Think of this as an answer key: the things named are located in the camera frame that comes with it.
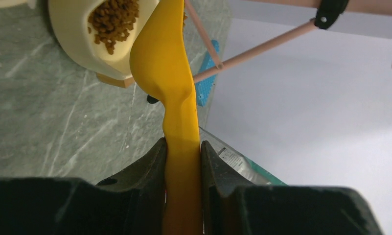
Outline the yellow plastic food scoop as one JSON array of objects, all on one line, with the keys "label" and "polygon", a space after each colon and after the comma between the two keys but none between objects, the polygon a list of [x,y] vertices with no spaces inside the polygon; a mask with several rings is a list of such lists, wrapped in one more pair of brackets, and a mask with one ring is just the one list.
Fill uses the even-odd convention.
[{"label": "yellow plastic food scoop", "polygon": [[136,83],[165,108],[165,235],[203,232],[199,125],[183,22],[182,0],[160,1],[130,53],[130,69]]}]

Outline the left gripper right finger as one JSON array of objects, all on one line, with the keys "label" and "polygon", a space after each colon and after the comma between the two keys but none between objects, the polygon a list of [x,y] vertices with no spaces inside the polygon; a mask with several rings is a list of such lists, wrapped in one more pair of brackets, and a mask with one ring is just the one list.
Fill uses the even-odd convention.
[{"label": "left gripper right finger", "polygon": [[207,235],[379,235],[367,202],[341,187],[255,185],[201,145]]}]

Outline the green pet food bag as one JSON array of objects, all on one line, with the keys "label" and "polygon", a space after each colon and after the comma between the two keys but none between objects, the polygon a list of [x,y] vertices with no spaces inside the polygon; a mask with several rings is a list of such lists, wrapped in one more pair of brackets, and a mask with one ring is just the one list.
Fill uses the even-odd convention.
[{"label": "green pet food bag", "polygon": [[256,185],[286,185],[276,176],[245,157],[210,132],[201,127],[199,128],[199,131],[200,139],[202,141],[208,141],[220,159],[250,182]]}]

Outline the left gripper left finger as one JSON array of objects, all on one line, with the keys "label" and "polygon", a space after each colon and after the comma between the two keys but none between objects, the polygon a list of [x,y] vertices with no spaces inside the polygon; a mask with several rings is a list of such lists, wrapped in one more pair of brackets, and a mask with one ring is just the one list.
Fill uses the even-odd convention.
[{"label": "left gripper left finger", "polygon": [[159,235],[166,141],[93,185],[80,178],[0,177],[0,235]]}]

